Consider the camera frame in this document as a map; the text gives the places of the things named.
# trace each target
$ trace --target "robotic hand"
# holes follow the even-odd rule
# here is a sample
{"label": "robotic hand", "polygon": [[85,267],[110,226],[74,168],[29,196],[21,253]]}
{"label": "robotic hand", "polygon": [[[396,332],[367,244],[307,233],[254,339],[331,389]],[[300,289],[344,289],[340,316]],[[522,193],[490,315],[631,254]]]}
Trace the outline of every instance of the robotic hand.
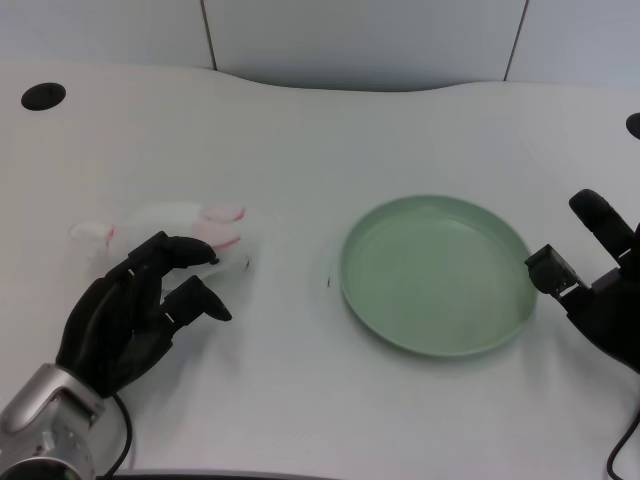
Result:
{"label": "robotic hand", "polygon": [[85,436],[103,399],[153,367],[201,314],[231,320],[196,276],[160,303],[169,271],[217,262],[208,244],[160,232],[89,287],[67,320],[56,363],[40,367],[0,415],[0,480],[95,477]]}
{"label": "robotic hand", "polygon": [[620,266],[586,286],[547,245],[525,263],[542,293],[553,296],[580,332],[607,355],[640,373],[640,226],[635,234],[597,193],[569,201],[574,213]]}

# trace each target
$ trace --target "white tabletop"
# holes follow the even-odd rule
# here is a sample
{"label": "white tabletop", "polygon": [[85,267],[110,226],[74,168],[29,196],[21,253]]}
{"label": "white tabletop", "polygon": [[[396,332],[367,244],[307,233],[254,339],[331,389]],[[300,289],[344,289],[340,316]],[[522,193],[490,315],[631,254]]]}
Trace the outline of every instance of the white tabletop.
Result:
{"label": "white tabletop", "polygon": [[[158,200],[242,202],[259,249],[246,273],[216,280],[233,321],[196,321],[123,392],[136,469],[603,478],[638,381],[552,299],[497,351],[422,358],[351,317],[336,257],[375,205],[445,194],[494,211],[534,250],[553,244],[593,281],[613,261],[567,201],[593,188],[640,220],[640,141],[625,129],[640,92],[499,82],[347,93],[64,64],[4,64],[0,75],[1,406],[55,358],[91,280],[70,225]],[[22,93],[47,81],[67,98],[23,109]],[[100,469],[122,436],[109,402],[92,439]],[[638,445],[617,462],[627,478],[640,475]]]}

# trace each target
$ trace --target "white stuffed rabbit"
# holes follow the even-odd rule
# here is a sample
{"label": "white stuffed rabbit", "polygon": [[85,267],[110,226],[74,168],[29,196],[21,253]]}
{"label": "white stuffed rabbit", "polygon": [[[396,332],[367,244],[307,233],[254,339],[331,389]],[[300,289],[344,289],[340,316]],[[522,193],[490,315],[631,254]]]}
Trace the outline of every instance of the white stuffed rabbit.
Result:
{"label": "white stuffed rabbit", "polygon": [[173,290],[192,275],[208,277],[237,259],[234,251],[239,251],[236,245],[240,241],[240,220],[244,213],[241,206],[205,208],[191,202],[155,203],[134,211],[116,224],[86,222],[74,225],[69,234],[75,239],[96,243],[99,249],[106,251],[114,266],[160,231],[169,236],[197,238],[211,245],[220,263],[169,272],[162,286],[165,290]]}

